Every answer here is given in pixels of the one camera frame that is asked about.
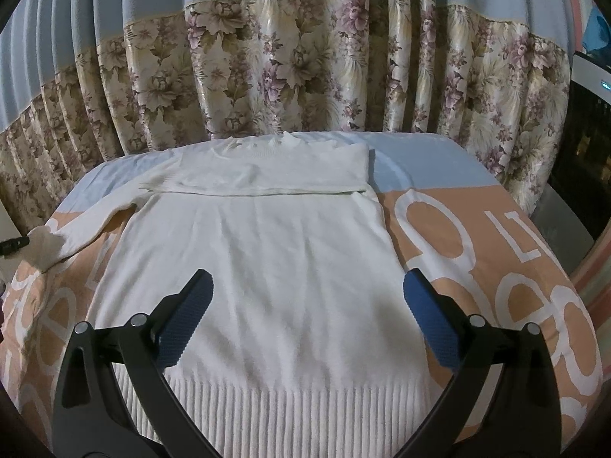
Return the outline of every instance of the blue gripper pad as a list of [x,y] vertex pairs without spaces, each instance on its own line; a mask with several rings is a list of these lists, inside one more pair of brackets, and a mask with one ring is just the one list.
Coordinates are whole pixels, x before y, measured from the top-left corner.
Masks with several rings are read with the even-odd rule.
[[178,363],[212,301],[213,289],[212,276],[205,270],[198,270],[180,293],[174,295],[176,304],[173,313],[157,335],[158,368],[164,369]]
[[462,335],[457,317],[466,318],[462,310],[451,298],[439,295],[419,269],[405,274],[403,296],[439,364],[456,371],[461,363]]

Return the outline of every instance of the blue object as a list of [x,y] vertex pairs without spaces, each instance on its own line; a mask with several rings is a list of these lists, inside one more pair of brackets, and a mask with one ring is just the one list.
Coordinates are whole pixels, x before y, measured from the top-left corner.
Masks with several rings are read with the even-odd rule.
[[461,363],[460,338],[442,310],[438,293],[418,269],[403,279],[403,296],[435,358],[442,367],[458,370]]
[[183,288],[181,302],[158,333],[156,365],[160,369],[178,363],[191,336],[212,301],[212,276],[198,270]]
[[592,53],[594,50],[606,48],[611,43],[610,38],[609,24],[607,24],[598,7],[594,6],[588,18],[588,24],[585,27],[582,40],[584,49],[586,52]]

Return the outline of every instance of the curtain fold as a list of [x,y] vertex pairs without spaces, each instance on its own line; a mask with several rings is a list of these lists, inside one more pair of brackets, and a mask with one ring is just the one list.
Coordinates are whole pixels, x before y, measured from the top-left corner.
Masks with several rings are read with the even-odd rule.
[[110,1],[24,0],[0,35],[0,199],[22,232],[105,160],[229,136],[436,132],[527,212],[551,171],[563,0]]

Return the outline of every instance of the bed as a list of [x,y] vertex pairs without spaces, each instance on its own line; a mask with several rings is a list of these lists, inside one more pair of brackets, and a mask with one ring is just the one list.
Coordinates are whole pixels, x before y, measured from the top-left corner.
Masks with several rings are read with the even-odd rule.
[[[437,135],[299,136],[369,145],[370,180],[396,252],[407,268],[420,267],[438,291],[455,298],[468,313],[497,319],[502,327],[519,328],[534,319],[542,325],[557,361],[563,436],[569,442],[600,390],[602,369],[593,327],[554,255],[503,187],[458,145]],[[48,225],[61,227],[133,177],[175,156],[175,151],[205,151],[211,143],[100,165],[66,197]],[[5,340],[0,348],[4,384],[43,440],[50,437],[51,394],[70,326],[85,318],[128,219],[128,213],[117,214],[92,245],[45,274],[22,264],[5,297]],[[453,271],[452,261],[469,265]],[[431,266],[437,262],[441,272]],[[450,374],[430,353],[428,366],[434,401]],[[139,430],[154,437],[125,374],[119,380]],[[179,392],[180,381],[173,383]],[[486,401],[480,405],[464,435],[477,428]],[[198,426],[209,428],[212,416],[194,408],[189,413]],[[218,449],[226,445],[221,440],[213,444]]]

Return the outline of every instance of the sweater sleeve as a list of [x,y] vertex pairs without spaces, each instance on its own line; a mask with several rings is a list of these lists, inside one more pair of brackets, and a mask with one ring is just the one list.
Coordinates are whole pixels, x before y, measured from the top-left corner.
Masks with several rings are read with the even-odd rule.
[[142,208],[153,194],[143,188],[143,184],[161,173],[171,171],[179,160],[180,157],[172,157],[132,179],[54,232],[47,226],[35,227],[28,234],[30,244],[17,252],[16,257],[46,272],[92,243],[117,212],[134,205],[137,209]]

